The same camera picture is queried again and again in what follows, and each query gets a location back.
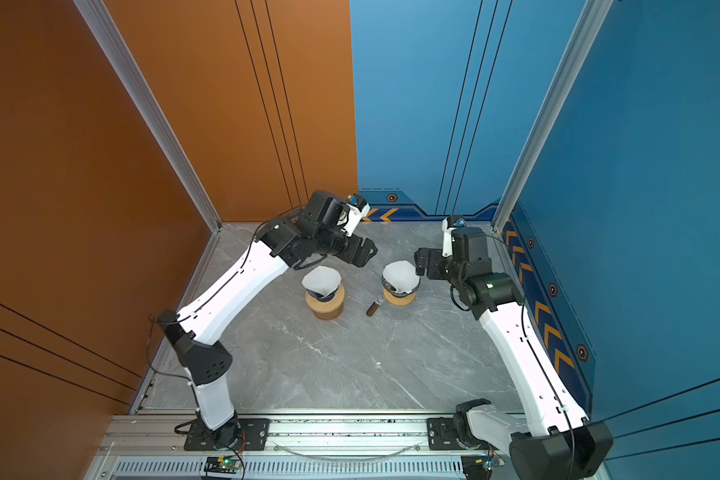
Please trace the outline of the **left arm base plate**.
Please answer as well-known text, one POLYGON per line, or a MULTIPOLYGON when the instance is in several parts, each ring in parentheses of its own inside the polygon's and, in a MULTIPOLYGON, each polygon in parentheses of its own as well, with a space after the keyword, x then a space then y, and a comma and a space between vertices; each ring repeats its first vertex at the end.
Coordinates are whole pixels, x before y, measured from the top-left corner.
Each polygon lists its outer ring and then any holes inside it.
POLYGON ((178 425, 174 431, 185 436, 185 451, 233 450, 263 451, 270 430, 268 418, 235 417, 217 430, 209 429, 197 418, 178 425))

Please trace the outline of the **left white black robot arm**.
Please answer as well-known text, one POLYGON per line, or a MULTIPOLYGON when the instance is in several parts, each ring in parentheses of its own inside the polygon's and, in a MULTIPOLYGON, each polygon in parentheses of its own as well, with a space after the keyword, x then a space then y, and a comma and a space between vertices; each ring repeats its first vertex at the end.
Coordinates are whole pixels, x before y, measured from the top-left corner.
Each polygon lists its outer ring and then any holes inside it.
POLYGON ((355 229, 369 214, 364 197, 346 199, 324 190, 308 202, 264 223, 242 256, 211 287, 179 311, 156 320, 184 369, 197 403, 197 426, 218 448, 236 446, 241 427, 231 399, 233 357, 220 338, 229 324, 270 282, 289 269, 313 266, 311 257, 335 256, 365 266, 377 248, 355 229))

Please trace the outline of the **grey glass dripper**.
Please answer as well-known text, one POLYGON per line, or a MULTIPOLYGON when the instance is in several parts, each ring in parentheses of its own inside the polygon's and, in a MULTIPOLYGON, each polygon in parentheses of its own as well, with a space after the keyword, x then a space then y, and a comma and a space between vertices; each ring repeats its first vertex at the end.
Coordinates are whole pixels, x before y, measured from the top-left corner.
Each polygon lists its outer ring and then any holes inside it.
POLYGON ((384 293, 388 296, 395 298, 406 298, 414 295, 420 287, 420 279, 415 278, 414 281, 406 281, 402 287, 395 286, 391 281, 386 278, 382 279, 382 286, 384 293))

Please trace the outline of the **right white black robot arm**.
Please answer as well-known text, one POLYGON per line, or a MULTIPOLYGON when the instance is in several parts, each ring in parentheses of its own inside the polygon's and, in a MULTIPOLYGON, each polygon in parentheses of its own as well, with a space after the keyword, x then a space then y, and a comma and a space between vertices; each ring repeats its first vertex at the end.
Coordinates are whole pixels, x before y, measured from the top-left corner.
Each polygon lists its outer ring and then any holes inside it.
POLYGON ((546 355, 514 279, 494 270, 488 236, 479 227, 446 221, 443 246, 414 255, 419 276, 444 280, 454 305, 473 314, 496 346, 521 400, 525 418, 477 399, 453 415, 458 442, 467 449, 507 453, 521 479, 585 479, 604 463, 613 437, 593 422, 546 355))

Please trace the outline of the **white paper coffee filter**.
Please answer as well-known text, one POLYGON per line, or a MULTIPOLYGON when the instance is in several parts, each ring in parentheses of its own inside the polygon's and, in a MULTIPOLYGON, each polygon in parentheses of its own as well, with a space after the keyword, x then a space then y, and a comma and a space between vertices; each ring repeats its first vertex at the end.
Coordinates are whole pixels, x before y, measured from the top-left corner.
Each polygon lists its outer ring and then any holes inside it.
POLYGON ((302 286, 307 294, 319 302, 332 300, 341 285, 340 273, 330 267, 317 266, 307 273, 302 286))

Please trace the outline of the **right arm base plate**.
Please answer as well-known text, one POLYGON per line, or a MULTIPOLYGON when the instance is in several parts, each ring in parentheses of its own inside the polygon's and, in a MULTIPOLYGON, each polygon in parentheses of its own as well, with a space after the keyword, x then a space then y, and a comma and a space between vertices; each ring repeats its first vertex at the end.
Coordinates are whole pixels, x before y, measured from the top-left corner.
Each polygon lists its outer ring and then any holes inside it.
POLYGON ((462 442, 451 417, 426 420, 428 448, 432 451, 471 450, 462 442))

